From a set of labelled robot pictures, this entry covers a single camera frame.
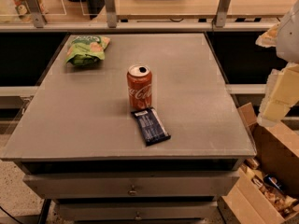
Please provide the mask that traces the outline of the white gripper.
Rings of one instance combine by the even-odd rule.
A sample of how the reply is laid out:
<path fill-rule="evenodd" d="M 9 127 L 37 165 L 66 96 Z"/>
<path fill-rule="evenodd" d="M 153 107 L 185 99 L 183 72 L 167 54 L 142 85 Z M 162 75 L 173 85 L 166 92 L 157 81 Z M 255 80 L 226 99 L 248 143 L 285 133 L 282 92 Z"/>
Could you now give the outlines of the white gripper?
<path fill-rule="evenodd" d="M 276 46 L 277 56 L 289 62 L 282 70 L 273 69 L 267 79 L 257 122 L 275 126 L 299 102 L 299 0 L 276 24 L 259 35 L 255 44 Z"/>

